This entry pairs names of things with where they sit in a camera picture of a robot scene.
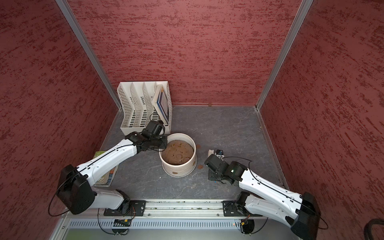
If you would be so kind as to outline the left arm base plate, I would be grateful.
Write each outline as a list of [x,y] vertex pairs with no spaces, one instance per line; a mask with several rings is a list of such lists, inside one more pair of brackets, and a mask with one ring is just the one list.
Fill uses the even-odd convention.
[[144,200],[124,200],[115,210],[104,209],[103,215],[106,217],[142,217],[146,203]]

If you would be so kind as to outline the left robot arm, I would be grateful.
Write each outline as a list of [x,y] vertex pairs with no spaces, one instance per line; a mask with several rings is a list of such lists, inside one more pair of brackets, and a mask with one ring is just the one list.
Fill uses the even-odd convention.
[[130,197],[121,190],[95,188],[95,183],[125,160],[145,151],[166,148],[167,136],[162,121],[150,121],[141,132],[132,132],[100,156],[61,171],[55,195],[73,215],[88,209],[109,209],[119,216],[133,211]]

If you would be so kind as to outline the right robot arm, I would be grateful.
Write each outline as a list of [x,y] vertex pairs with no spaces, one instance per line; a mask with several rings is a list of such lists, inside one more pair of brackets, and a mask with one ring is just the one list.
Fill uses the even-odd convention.
[[234,206],[242,216],[261,215],[290,228],[302,240],[315,240],[321,211],[315,196],[281,188],[254,173],[250,166],[237,161],[227,163],[211,154],[205,161],[215,180],[237,186],[243,191]]

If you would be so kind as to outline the white blue scrub brush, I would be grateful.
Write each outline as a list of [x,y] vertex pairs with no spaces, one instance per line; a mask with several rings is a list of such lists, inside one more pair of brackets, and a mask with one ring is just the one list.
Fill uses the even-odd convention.
[[208,151],[208,158],[210,157],[210,155],[214,155],[214,154],[215,154],[214,150],[209,150]]

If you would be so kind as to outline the white ceramic pot with mud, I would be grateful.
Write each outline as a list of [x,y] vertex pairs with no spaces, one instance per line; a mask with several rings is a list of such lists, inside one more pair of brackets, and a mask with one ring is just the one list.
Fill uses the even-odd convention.
[[198,163],[195,141],[182,133],[171,134],[167,140],[167,148],[160,152],[164,171],[174,178],[189,175]]

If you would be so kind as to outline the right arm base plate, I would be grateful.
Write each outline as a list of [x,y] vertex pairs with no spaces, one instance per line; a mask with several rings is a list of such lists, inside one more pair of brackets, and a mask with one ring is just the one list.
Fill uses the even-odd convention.
[[246,210],[244,204],[237,201],[222,201],[223,212],[225,217],[262,217],[262,215],[251,214]]

